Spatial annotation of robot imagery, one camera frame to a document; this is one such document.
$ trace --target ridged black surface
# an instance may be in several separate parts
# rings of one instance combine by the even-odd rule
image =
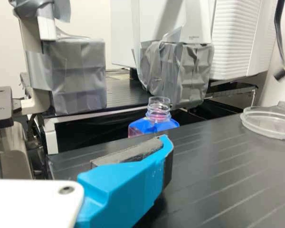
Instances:
[[[238,114],[166,134],[174,144],[172,180],[137,227],[285,228],[285,141],[249,131]],[[51,174],[75,180],[91,159],[153,136],[50,156]]]

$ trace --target white wall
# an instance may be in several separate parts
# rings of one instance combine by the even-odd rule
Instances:
[[[285,5],[282,14],[281,28],[282,28],[282,38],[283,38],[284,55],[285,55]],[[265,86],[258,103],[259,105],[272,106],[276,105],[279,101],[285,101],[285,79],[282,79],[280,82],[278,82],[273,77],[274,73],[280,67],[281,67],[281,60],[277,45],[275,45]]]
[[[65,32],[103,38],[106,44],[106,67],[111,64],[110,0],[70,0],[71,23],[57,22]],[[25,59],[18,20],[8,0],[0,0],[0,86],[11,86],[13,97],[22,97],[19,73],[25,72]]]

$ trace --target white plastic cover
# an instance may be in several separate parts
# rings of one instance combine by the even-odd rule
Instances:
[[[269,138],[285,140],[285,102],[272,107],[248,107],[241,114],[243,125]]]

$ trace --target clear bottle neck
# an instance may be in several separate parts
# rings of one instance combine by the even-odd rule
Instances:
[[[161,96],[149,98],[146,117],[153,122],[165,122],[171,119],[170,99]]]

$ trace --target blue liquid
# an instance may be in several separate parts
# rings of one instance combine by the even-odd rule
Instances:
[[[155,123],[148,117],[141,118],[129,124],[128,137],[134,137],[143,134],[156,133],[179,127],[180,124],[173,119]]]

